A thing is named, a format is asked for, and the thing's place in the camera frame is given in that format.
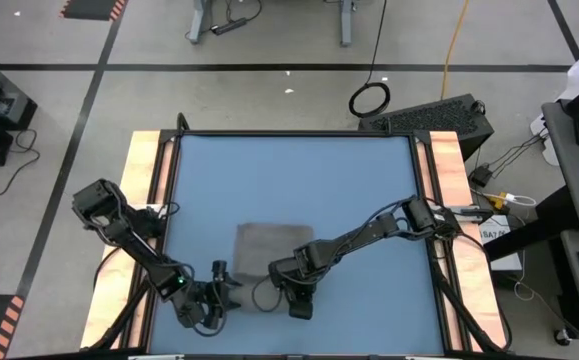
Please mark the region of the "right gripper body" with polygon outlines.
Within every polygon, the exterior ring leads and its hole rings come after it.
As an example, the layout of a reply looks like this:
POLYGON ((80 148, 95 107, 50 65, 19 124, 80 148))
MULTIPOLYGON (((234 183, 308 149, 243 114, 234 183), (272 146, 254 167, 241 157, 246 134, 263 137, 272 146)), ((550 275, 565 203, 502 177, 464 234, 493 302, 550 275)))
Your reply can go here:
POLYGON ((281 288, 289 299, 312 299, 317 284, 339 261, 338 247, 334 240, 314 240, 281 260, 281 288))

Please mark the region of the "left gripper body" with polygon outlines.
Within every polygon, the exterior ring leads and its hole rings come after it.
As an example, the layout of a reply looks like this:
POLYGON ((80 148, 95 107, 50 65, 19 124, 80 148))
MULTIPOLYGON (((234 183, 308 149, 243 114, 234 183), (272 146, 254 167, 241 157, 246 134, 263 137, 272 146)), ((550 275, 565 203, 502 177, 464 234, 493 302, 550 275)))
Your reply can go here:
POLYGON ((196 282, 178 278, 176 317, 184 328, 198 325, 209 330, 221 330, 227 320, 229 282, 214 278, 210 282, 196 282))

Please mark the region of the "grey waffle-weave towel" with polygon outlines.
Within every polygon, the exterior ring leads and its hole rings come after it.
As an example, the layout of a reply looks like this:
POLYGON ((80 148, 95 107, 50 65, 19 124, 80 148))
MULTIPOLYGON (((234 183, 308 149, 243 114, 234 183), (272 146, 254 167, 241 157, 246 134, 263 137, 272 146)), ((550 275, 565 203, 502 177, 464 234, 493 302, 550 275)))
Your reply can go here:
POLYGON ((288 308, 282 292, 274 287, 268 265, 293 255, 295 248, 314 239, 308 225, 245 223, 237 226, 231 277, 241 284, 230 300, 247 313, 282 312, 288 308))

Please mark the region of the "wooden side board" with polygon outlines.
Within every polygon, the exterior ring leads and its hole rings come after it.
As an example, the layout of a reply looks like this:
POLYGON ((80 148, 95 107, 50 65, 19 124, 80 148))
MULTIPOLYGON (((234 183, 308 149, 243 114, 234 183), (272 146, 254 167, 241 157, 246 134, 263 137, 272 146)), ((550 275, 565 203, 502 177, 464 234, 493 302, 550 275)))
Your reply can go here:
MULTIPOLYGON (((135 208, 163 203, 173 145, 162 131, 135 131, 126 153, 120 189, 135 208)), ((88 347, 112 325, 140 280, 140 268, 122 251, 103 250, 105 264, 96 285, 80 345, 88 347)))
MULTIPOLYGON (((456 133, 421 132, 417 154, 425 196, 447 207, 473 203, 456 133)), ((489 262, 485 252, 475 244, 481 240, 479 226, 470 222, 461 226, 466 235, 454 240, 453 258, 462 301, 489 338, 503 347, 507 339, 489 262)))

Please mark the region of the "black computer tower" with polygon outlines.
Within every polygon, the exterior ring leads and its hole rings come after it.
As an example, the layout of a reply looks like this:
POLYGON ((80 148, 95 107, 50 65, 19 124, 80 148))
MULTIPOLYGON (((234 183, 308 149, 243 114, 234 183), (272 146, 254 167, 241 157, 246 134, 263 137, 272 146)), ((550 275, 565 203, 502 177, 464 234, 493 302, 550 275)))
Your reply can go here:
POLYGON ((409 107, 361 119, 360 131, 453 131, 462 158, 468 160, 493 134, 485 104, 472 94, 409 107))

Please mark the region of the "black power adapter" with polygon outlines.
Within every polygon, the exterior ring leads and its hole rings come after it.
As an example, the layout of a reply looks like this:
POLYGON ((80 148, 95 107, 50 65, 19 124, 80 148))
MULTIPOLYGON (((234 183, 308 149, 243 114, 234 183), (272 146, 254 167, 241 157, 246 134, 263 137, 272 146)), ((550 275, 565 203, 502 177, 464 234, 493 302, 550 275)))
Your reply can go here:
POLYGON ((468 179, 476 187, 486 187, 492 177, 493 172, 489 169, 489 166, 480 165, 470 173, 468 179))

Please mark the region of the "white labelled box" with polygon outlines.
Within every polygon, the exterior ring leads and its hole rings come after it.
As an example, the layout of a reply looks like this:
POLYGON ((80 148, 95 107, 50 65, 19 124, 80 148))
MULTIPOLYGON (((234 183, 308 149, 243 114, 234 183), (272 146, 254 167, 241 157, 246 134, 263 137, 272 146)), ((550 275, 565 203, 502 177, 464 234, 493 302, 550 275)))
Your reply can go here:
MULTIPOLYGON (((480 237, 483 244, 497 239, 511 231, 508 219, 504 215, 493 215, 485 222, 479 225, 480 237)), ((493 271, 513 272, 521 271, 522 263, 520 256, 515 253, 506 257, 495 260, 491 263, 493 271)))

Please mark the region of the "grey table leg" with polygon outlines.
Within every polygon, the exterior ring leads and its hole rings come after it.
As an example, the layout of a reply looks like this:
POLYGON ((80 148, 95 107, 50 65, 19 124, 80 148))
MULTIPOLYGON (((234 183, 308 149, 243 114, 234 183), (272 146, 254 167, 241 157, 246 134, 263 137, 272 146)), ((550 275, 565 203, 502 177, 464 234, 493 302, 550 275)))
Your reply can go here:
POLYGON ((354 0, 339 0, 340 9, 340 45, 348 47, 352 44, 352 15, 355 10, 354 0))
POLYGON ((211 26, 212 3, 213 0, 193 0, 193 19, 186 34, 187 40, 192 45, 197 45, 201 36, 207 31, 206 27, 211 26))

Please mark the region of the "black power strip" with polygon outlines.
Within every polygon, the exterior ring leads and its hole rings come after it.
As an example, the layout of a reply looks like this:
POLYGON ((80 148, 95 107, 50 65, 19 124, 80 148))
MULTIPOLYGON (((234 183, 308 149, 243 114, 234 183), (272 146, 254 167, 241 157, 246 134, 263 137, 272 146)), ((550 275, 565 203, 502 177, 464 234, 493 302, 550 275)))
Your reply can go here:
POLYGON ((220 36, 222 34, 225 34, 227 32, 233 31, 235 29, 238 29, 240 27, 245 26, 248 23, 248 19, 243 17, 243 18, 239 18, 233 21, 230 21, 226 24, 223 25, 214 25, 210 28, 210 31, 216 35, 216 36, 220 36))

